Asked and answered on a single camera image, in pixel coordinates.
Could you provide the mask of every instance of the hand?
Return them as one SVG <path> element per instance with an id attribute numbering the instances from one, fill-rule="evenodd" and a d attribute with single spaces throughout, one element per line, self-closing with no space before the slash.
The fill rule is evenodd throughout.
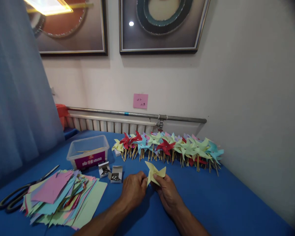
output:
<path id="1" fill-rule="evenodd" d="M 159 187 L 152 183 L 153 187 L 160 196 L 165 211 L 173 217 L 180 208 L 185 206 L 185 204 L 181 199 L 174 182 L 168 175 L 165 175 L 165 177 L 162 178 L 157 174 L 154 174 L 153 177 L 160 184 Z"/>
<path id="2" fill-rule="evenodd" d="M 126 204 L 130 211 L 139 206 L 145 196 L 147 183 L 147 177 L 143 171 L 129 175 L 124 180 L 120 202 Z"/>

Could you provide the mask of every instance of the white wall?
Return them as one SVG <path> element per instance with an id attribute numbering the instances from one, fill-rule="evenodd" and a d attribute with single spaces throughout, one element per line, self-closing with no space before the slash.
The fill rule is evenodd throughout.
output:
<path id="1" fill-rule="evenodd" d="M 286 2 L 212 0 L 195 55 L 121 57 L 118 3 L 108 1 L 108 57 L 43 59 L 56 102 L 207 118 L 199 136 L 220 144 L 226 167 L 295 227 L 295 12 Z M 132 108 L 141 92 L 147 111 Z"/>

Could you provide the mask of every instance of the blue curtain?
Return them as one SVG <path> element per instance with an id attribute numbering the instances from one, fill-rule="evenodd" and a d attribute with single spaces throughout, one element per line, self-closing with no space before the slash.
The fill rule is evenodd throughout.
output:
<path id="1" fill-rule="evenodd" d="M 0 178 L 64 141 L 23 0 L 0 0 Z"/>

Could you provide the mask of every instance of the plastic container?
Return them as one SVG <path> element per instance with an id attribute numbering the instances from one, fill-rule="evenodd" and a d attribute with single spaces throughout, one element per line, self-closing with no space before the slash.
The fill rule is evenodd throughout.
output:
<path id="1" fill-rule="evenodd" d="M 106 162 L 108 149 L 109 144 L 105 135 L 75 140 L 70 145 L 67 160 L 75 170 L 84 170 Z"/>

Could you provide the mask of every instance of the scissors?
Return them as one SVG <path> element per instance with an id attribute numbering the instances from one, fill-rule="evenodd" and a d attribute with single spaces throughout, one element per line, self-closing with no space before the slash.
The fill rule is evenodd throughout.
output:
<path id="1" fill-rule="evenodd" d="M 7 197 L 5 197 L 1 202 L 0 202 L 0 210 L 6 209 L 6 213 L 12 213 L 15 212 L 16 210 L 20 209 L 22 206 L 22 203 L 20 203 L 19 205 L 15 206 L 19 201 L 23 200 L 23 196 L 25 194 L 27 194 L 30 186 L 37 184 L 43 180 L 45 180 L 48 176 L 50 176 L 57 168 L 59 167 L 59 165 L 57 165 L 55 168 L 53 168 L 51 171 L 49 171 L 45 176 L 43 176 L 42 178 L 40 178 L 37 181 L 33 181 L 31 183 L 28 183 L 26 185 L 24 185 L 23 187 L 18 188 L 17 190 L 15 190 L 13 193 L 11 193 L 10 195 L 8 195 Z M 15 195 L 16 193 L 18 193 L 14 198 L 12 198 L 11 200 L 9 200 L 13 195 Z"/>

